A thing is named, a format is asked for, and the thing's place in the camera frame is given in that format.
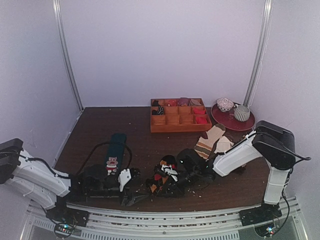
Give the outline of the red yellow argyle sock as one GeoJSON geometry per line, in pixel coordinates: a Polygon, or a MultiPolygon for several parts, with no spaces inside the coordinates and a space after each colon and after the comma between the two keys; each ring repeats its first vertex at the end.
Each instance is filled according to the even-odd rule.
{"type": "MultiPolygon", "coordinates": [[[[178,172],[177,161],[173,155],[165,155],[164,157],[162,157],[159,164],[157,165],[167,165],[167,166],[172,165],[172,168],[178,172]]],[[[179,188],[184,189],[178,182],[175,182],[171,176],[169,175],[160,176],[158,174],[155,174],[155,172],[151,178],[148,178],[145,181],[145,185],[148,192],[151,195],[156,197],[162,197],[162,188],[164,185],[177,185],[179,188]]]]}

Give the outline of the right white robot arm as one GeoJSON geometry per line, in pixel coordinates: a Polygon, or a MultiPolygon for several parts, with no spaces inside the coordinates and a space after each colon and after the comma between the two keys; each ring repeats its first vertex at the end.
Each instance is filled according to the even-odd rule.
{"type": "Polygon", "coordinates": [[[311,158],[295,152],[291,131],[264,120],[244,139],[228,150],[217,152],[214,158],[204,159],[202,152],[186,148],[172,161],[162,160],[154,168],[156,179],[165,179],[158,191],[164,196],[176,197],[188,184],[199,179],[212,182],[217,175],[225,177],[257,158],[264,158],[270,167],[263,205],[256,210],[258,219],[266,221],[276,212],[275,205],[294,166],[311,158]]]}

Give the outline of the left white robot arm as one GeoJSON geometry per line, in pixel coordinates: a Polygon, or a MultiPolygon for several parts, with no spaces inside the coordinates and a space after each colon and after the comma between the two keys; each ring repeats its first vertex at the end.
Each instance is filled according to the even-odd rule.
{"type": "Polygon", "coordinates": [[[132,206],[148,197],[130,192],[127,186],[140,175],[137,168],[95,164],[75,175],[53,169],[42,158],[32,157],[23,141],[13,138],[0,145],[0,183],[12,186],[23,196],[51,210],[61,222],[72,218],[67,203],[89,199],[118,198],[122,206],[132,206]]]}

